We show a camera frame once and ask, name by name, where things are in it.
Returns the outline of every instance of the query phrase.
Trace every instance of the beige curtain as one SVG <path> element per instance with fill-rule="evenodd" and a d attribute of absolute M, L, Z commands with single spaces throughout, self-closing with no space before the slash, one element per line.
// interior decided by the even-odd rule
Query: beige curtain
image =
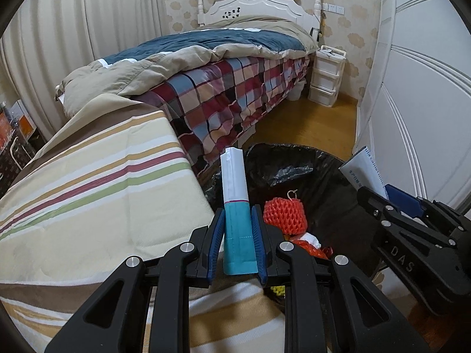
<path fill-rule="evenodd" d="M 93 60 L 168 34 L 163 0 L 25 0 L 0 40 L 0 98 L 46 139 L 65 123 L 55 86 Z"/>

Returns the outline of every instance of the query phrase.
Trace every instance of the teal and white wrapper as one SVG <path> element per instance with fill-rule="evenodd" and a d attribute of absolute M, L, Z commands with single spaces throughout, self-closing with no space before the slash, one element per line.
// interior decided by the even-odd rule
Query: teal and white wrapper
<path fill-rule="evenodd" d="M 249 195 L 242 150 L 227 148 L 221 155 L 225 208 L 224 273 L 256 273 Z"/>

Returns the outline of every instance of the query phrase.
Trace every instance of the blue blanket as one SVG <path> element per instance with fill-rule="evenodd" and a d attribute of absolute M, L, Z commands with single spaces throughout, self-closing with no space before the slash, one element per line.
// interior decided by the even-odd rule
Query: blue blanket
<path fill-rule="evenodd" d="M 298 39 L 271 30 L 253 32 L 249 30 L 213 29 L 157 37 L 134 48 L 105 57 L 104 60 L 108 64 L 113 64 L 125 58 L 134 58 L 140 61 L 161 51 L 177 51 L 193 45 L 214 49 L 222 44 L 256 45 L 272 51 L 305 50 Z"/>

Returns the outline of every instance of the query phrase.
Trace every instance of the metal screw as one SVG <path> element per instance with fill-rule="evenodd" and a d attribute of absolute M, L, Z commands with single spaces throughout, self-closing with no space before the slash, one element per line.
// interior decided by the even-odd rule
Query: metal screw
<path fill-rule="evenodd" d="M 180 251 L 182 252 L 191 252 L 195 249 L 195 246 L 192 243 L 183 243 L 180 245 Z"/>
<path fill-rule="evenodd" d="M 280 249 L 282 251 L 293 251 L 294 244 L 290 243 L 290 242 L 282 242 L 282 243 L 280 243 Z"/>
<path fill-rule="evenodd" d="M 338 254 L 334 261 L 338 264 L 338 265 L 347 265 L 348 262 L 349 262 L 349 258 L 347 256 L 343 256 L 343 254 Z"/>
<path fill-rule="evenodd" d="M 139 258 L 136 257 L 136 256 L 131 256 L 131 257 L 128 258 L 128 260 L 126 260 L 126 265 L 129 268 L 136 267 L 136 266 L 139 265 L 139 263 L 140 263 Z"/>

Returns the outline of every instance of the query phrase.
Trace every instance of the black plastic bag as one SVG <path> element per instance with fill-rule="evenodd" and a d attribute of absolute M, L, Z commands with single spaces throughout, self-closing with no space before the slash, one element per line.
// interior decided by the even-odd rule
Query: black plastic bag
<path fill-rule="evenodd" d="M 371 276 L 380 258 L 371 249 L 378 221 L 356 201 L 356 190 L 338 168 L 342 161 L 324 151 L 288 144 L 256 144 L 244 153 L 250 205 L 286 198 L 289 190 L 304 206 L 308 232 L 323 247 L 344 254 Z M 220 167 L 203 186 L 209 204 L 223 207 Z"/>

